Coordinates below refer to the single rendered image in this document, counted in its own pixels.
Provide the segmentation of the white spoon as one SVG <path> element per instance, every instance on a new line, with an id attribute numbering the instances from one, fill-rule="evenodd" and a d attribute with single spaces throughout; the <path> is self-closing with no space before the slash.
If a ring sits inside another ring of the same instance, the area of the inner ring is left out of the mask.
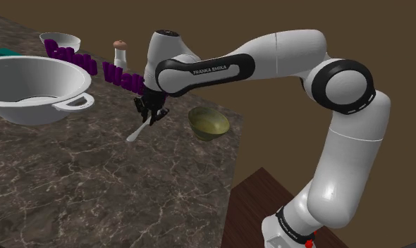
<path id="1" fill-rule="evenodd" d="M 142 130 L 146 127 L 146 126 L 148 126 L 149 125 L 149 122 L 150 122 L 150 120 L 151 120 L 151 116 L 135 131 L 135 132 L 133 132 L 132 134 L 130 134 L 127 138 L 126 138 L 126 141 L 127 142 L 134 142 L 136 139 L 137 139 L 137 137 L 138 137 L 138 135 L 142 132 Z"/>

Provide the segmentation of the purple letter sign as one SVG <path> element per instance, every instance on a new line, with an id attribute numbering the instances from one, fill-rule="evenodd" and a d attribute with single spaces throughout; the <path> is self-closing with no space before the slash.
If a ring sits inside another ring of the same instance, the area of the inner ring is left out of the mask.
<path id="1" fill-rule="evenodd" d="M 62 61 L 73 63 L 80 66 L 90 75 L 97 75 L 98 65 L 94 59 L 91 59 L 89 54 L 76 54 L 72 47 L 60 47 L 53 39 L 44 39 L 47 55 L 49 58 L 56 58 Z M 130 92 L 143 95 L 145 90 L 144 78 L 137 73 L 124 73 L 123 69 L 108 62 L 102 63 L 104 79 L 113 85 L 120 86 Z"/>

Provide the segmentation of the white shaker with brown top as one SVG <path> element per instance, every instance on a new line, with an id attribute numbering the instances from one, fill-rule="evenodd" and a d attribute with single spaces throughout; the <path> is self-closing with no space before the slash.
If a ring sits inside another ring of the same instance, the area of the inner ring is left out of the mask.
<path id="1" fill-rule="evenodd" d="M 128 45 L 122 40 L 117 40 L 113 43 L 114 46 L 114 65 L 127 71 L 126 51 Z"/>

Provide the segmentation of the olive green bowl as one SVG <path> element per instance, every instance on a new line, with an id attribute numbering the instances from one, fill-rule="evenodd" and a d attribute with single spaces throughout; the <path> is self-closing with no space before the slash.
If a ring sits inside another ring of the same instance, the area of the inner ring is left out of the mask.
<path id="1" fill-rule="evenodd" d="M 219 138 L 230 129 L 228 119 L 209 107 L 192 108 L 188 112 L 188 122 L 196 138 L 205 142 Z"/>

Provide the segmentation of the small white bowl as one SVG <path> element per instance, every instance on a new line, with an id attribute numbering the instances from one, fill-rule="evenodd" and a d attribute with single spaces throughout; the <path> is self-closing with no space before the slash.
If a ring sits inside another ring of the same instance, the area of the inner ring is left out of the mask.
<path id="1" fill-rule="evenodd" d="M 74 49 L 74 52 L 77 52 L 80 49 L 81 39 L 74 35 L 60 33 L 60 32 L 44 32 L 39 35 L 42 43 L 46 39 L 54 40 L 59 47 L 71 47 Z"/>

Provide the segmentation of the dark brown wooden robot stand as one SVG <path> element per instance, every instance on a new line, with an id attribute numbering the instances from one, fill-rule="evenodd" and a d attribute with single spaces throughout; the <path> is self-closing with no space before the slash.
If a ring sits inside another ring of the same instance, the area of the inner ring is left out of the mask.
<path id="1" fill-rule="evenodd" d="M 294 197 L 264 168 L 260 168 L 231 190 L 221 248 L 265 248 L 262 221 L 281 207 L 288 229 L 313 235 L 314 248 L 349 248 L 307 212 L 306 186 Z"/>

